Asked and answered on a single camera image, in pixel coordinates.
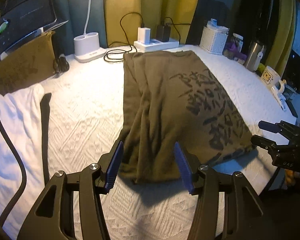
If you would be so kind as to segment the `yellow green curtain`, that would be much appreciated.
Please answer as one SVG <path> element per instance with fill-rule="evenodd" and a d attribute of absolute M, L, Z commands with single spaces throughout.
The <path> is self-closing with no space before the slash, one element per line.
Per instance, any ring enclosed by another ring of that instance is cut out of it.
<path fill-rule="evenodd" d="M 155 37 L 157 26 L 173 20 L 171 37 L 185 44 L 198 0 L 104 0 L 107 44 L 134 42 L 141 22 Z"/>

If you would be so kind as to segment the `steel thermos bottle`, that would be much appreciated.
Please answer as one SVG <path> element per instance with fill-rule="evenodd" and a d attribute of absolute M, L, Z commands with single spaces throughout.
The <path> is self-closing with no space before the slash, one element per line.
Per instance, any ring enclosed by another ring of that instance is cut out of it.
<path fill-rule="evenodd" d="M 247 59 L 244 63 L 245 68 L 247 68 L 251 72 L 255 72 L 261 62 L 264 51 L 265 46 L 263 43 L 258 40 L 252 41 L 249 46 Z"/>

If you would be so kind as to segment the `white woven basket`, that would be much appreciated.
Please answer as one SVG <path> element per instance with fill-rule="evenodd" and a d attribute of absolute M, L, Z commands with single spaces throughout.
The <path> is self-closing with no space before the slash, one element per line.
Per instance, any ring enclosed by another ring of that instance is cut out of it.
<path fill-rule="evenodd" d="M 217 20 L 211 18 L 203 28 L 199 47 L 210 54 L 222 55 L 228 33 L 229 28 L 217 25 Z"/>

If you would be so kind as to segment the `dark tablet screen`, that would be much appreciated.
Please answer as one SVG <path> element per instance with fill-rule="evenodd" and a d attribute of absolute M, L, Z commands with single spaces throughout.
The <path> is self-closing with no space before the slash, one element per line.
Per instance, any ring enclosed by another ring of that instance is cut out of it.
<path fill-rule="evenodd" d="M 0 54 L 56 21 L 52 0 L 25 0 L 19 3 L 0 18 Z"/>

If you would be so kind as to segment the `purple cloth item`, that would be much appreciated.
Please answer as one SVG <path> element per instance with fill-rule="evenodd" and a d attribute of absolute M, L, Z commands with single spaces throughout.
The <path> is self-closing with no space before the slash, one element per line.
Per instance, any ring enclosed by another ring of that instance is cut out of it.
<path fill-rule="evenodd" d="M 230 60 L 238 58 L 245 61 L 247 59 L 247 55 L 239 52 L 234 42 L 226 42 L 223 50 L 223 55 Z"/>

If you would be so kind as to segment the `white folded cloth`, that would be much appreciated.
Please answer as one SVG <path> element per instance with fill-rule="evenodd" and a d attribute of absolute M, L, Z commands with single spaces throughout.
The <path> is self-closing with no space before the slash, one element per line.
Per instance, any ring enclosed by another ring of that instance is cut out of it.
<path fill-rule="evenodd" d="M 0 120 L 26 170 L 26 187 L 3 229 L 16 239 L 34 202 L 43 190 L 42 115 L 45 90 L 40 84 L 0 94 Z M 0 133 L 0 215 L 21 184 L 20 167 Z"/>

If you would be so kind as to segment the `black charger plug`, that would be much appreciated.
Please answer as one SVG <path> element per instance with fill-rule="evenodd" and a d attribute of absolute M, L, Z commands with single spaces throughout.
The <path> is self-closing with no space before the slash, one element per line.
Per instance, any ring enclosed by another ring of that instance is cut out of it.
<path fill-rule="evenodd" d="M 171 28 L 169 25 L 158 25 L 155 39 L 160 42 L 168 42 L 170 39 Z"/>

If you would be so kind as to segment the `white power strip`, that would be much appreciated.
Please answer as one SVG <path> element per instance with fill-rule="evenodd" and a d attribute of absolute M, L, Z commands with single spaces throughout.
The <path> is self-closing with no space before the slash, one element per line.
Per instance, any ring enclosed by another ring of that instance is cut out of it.
<path fill-rule="evenodd" d="M 158 51 L 158 50 L 167 50 L 179 47 L 179 41 L 174 40 L 172 38 L 169 39 L 167 42 L 161 42 L 156 39 L 150 39 L 149 44 L 144 44 L 139 41 L 134 41 L 134 47 L 143 53 L 151 52 L 151 51 Z"/>

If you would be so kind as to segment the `brown cardboard box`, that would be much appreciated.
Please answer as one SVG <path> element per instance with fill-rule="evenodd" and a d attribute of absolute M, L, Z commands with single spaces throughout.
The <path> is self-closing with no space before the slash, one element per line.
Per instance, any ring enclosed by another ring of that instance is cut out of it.
<path fill-rule="evenodd" d="M 53 76 L 54 31 L 44 33 L 0 62 L 0 94 L 15 92 Z"/>

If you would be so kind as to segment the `olive green printed t-shirt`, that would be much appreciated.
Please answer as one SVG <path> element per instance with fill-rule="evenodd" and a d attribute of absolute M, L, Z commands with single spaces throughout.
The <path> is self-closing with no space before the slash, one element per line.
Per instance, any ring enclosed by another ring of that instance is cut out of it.
<path fill-rule="evenodd" d="M 123 68 L 122 178 L 178 179 L 175 143 L 211 166 L 253 150 L 237 107 L 195 52 L 127 54 Z"/>

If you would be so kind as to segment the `white printed mug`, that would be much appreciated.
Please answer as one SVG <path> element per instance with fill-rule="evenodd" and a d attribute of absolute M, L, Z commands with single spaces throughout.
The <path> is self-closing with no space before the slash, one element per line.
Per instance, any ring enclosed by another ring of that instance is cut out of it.
<path fill-rule="evenodd" d="M 271 88 L 281 80 L 281 76 L 273 68 L 266 66 L 261 75 L 261 80 L 268 88 Z"/>

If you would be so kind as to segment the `white charger plug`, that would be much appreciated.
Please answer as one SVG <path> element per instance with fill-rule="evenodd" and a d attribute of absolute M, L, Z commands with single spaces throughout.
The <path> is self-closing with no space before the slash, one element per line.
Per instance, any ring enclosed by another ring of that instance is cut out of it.
<path fill-rule="evenodd" d="M 151 29 L 146 27 L 138 27 L 138 42 L 150 44 Z"/>

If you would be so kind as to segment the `white textured bed cover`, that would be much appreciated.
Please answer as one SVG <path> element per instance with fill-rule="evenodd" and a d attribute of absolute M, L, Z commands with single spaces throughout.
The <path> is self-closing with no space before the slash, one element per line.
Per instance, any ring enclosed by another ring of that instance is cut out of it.
<path fill-rule="evenodd" d="M 296 123 L 289 108 L 285 112 L 281 109 L 256 74 L 197 46 L 186 45 L 170 51 L 188 50 L 195 52 L 217 77 L 253 134 L 262 135 L 257 125 L 260 120 Z M 22 113 L 29 116 L 29 110 L 35 107 L 40 110 L 40 103 L 34 106 L 30 103 L 52 93 L 47 133 L 50 176 L 57 170 L 81 171 L 98 161 L 101 154 L 110 150 L 123 124 L 123 63 L 106 63 L 103 59 L 79 63 L 72 55 L 66 59 L 70 70 L 65 74 L 7 96 L 8 103 L 15 99 Z M 25 217 L 44 187 L 41 139 L 37 141 L 23 160 L 29 172 L 20 198 L 25 202 L 16 204 L 3 227 L 11 239 L 17 239 Z M 8 165 L 5 160 L 15 162 L 13 154 L 9 154 L 0 160 L 0 172 L 12 171 L 4 169 Z M 40 159 L 39 164 L 34 164 L 34 157 Z M 0 182 L 0 214 L 21 180 L 21 175 L 17 175 L 18 164 L 13 165 L 13 180 Z M 228 174 L 242 171 L 257 193 L 261 193 L 275 171 L 271 157 L 260 148 L 215 168 Z M 114 188 L 102 195 L 101 200 L 111 239 L 187 239 L 197 203 L 197 197 L 186 192 L 181 180 L 138 186 L 118 177 Z"/>

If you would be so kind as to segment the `white desk lamp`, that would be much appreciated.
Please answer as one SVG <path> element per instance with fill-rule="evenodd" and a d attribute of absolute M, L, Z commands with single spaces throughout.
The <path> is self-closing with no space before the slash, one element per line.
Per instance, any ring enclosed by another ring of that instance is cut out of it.
<path fill-rule="evenodd" d="M 88 0 L 87 18 L 84 25 L 83 34 L 74 38 L 74 57 L 80 63 L 87 63 L 95 59 L 104 57 L 106 49 L 100 46 L 98 32 L 87 32 L 90 19 L 91 0 Z"/>

